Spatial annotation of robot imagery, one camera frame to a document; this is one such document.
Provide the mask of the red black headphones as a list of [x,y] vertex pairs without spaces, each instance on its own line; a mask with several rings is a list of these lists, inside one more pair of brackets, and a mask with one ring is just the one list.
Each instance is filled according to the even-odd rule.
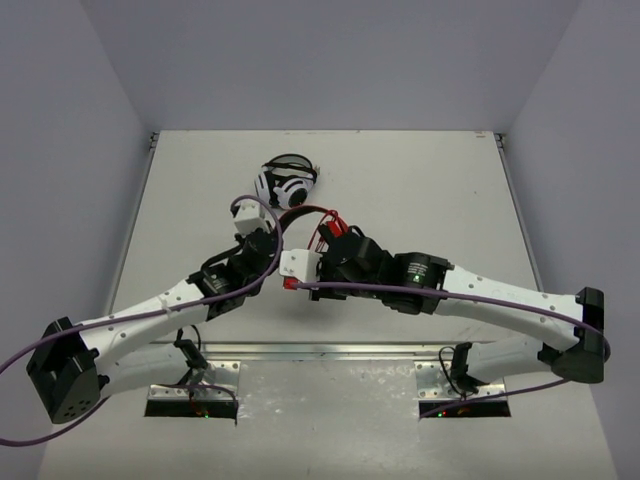
[[[314,213],[322,214],[323,215],[323,219],[325,217],[330,217],[336,223],[339,234],[344,234],[349,229],[348,224],[342,219],[342,217],[340,216],[340,214],[339,214],[339,212],[337,210],[328,209],[328,208],[317,206],[317,205],[303,204],[303,205],[299,205],[297,207],[294,207],[292,209],[286,210],[279,217],[278,222],[279,222],[280,231],[281,231],[281,238],[284,238],[284,234],[285,234],[286,230],[296,220],[302,218],[303,216],[314,214]],[[314,241],[316,235],[318,234],[319,226],[324,223],[323,219],[321,219],[319,221],[317,227],[314,229],[313,233],[311,234],[310,239],[309,239],[309,244],[310,245],[313,244],[313,241]]]

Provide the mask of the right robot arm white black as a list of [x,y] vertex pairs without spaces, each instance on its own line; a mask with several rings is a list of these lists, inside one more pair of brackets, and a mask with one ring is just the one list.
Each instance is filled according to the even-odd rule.
[[529,290],[434,255],[391,254],[357,227],[340,232],[322,226],[319,232],[327,249],[312,299],[370,298],[402,314],[466,318],[511,331],[507,339],[454,346],[449,378],[460,391],[544,371],[569,382],[603,382],[610,346],[601,290],[584,287],[565,295]]

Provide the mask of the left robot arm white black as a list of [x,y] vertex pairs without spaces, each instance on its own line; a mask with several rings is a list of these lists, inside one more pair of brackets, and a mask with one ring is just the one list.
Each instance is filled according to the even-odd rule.
[[144,385],[195,385],[208,368],[197,345],[156,340],[240,308],[260,292],[282,246],[278,230],[259,227],[231,253],[157,296],[102,318],[51,322],[26,366],[51,423],[72,422]]

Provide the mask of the white black headphones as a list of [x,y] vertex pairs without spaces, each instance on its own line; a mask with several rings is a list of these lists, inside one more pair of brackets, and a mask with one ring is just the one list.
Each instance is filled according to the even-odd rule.
[[318,177],[318,169],[306,156],[285,153],[261,166],[254,189],[272,208],[290,210],[306,202]]

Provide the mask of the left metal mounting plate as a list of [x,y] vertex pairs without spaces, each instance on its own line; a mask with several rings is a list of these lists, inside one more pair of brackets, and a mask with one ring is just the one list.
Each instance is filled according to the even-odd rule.
[[209,361],[209,368],[199,381],[188,380],[187,387],[152,385],[148,389],[148,401],[224,402],[239,398],[239,381],[242,362],[232,359]]

